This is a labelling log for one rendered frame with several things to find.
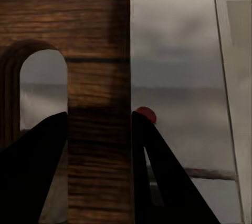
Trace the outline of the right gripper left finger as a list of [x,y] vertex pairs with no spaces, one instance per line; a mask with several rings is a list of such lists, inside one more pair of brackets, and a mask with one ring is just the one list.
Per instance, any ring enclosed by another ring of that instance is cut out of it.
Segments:
[[67,137],[65,111],[0,152],[0,224],[38,224]]

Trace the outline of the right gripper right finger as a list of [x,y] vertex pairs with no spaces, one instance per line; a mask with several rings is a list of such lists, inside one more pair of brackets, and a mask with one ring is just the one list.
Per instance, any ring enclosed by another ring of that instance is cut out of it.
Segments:
[[[164,206],[152,203],[144,147]],[[132,112],[135,224],[220,224],[171,149],[145,115]]]

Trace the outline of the cutting board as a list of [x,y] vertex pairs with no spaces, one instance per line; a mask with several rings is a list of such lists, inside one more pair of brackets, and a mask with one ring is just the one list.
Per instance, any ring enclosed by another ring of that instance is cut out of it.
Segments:
[[0,152],[20,139],[20,69],[67,65],[68,219],[131,224],[130,0],[0,0]]

